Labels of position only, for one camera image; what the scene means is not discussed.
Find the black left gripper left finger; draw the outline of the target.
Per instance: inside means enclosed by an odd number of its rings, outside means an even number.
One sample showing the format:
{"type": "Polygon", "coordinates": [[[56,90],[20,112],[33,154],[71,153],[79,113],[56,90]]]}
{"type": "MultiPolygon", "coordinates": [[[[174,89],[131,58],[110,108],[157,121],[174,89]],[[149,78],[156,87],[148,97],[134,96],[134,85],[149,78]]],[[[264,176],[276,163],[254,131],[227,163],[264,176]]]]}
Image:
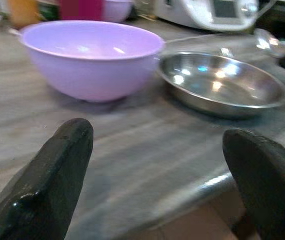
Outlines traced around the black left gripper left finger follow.
{"type": "Polygon", "coordinates": [[[63,123],[0,192],[0,240],[63,240],[83,187],[94,129],[63,123]]]}

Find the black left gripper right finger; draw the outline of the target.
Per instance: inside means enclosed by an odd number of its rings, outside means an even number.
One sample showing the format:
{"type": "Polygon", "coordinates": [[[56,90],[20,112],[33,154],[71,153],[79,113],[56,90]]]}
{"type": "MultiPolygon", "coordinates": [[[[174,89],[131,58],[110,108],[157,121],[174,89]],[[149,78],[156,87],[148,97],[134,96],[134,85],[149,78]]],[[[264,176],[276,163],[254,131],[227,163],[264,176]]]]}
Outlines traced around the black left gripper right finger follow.
{"type": "Polygon", "coordinates": [[[285,240],[285,148],[265,136],[233,128],[222,150],[248,215],[263,240],[285,240]]]}

